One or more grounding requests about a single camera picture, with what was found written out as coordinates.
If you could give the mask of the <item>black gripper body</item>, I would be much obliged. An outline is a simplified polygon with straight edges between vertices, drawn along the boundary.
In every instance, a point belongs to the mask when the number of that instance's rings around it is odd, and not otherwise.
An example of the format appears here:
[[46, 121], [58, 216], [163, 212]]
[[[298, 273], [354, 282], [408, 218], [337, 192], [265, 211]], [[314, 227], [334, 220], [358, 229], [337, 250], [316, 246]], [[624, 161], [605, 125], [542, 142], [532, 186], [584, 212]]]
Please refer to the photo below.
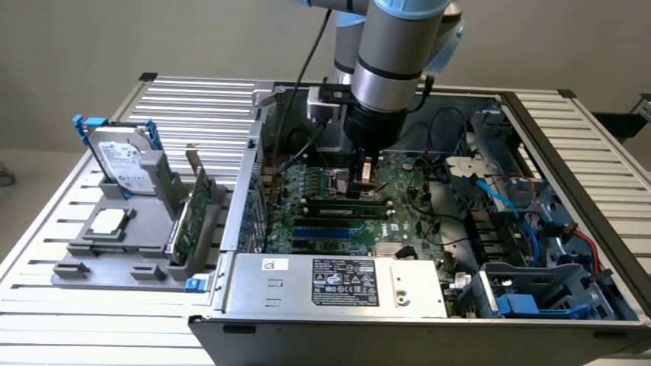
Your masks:
[[350, 156], [376, 156], [380, 150], [394, 145], [406, 115], [405, 108], [380, 112], [360, 104], [348, 104], [342, 130], [352, 144]]

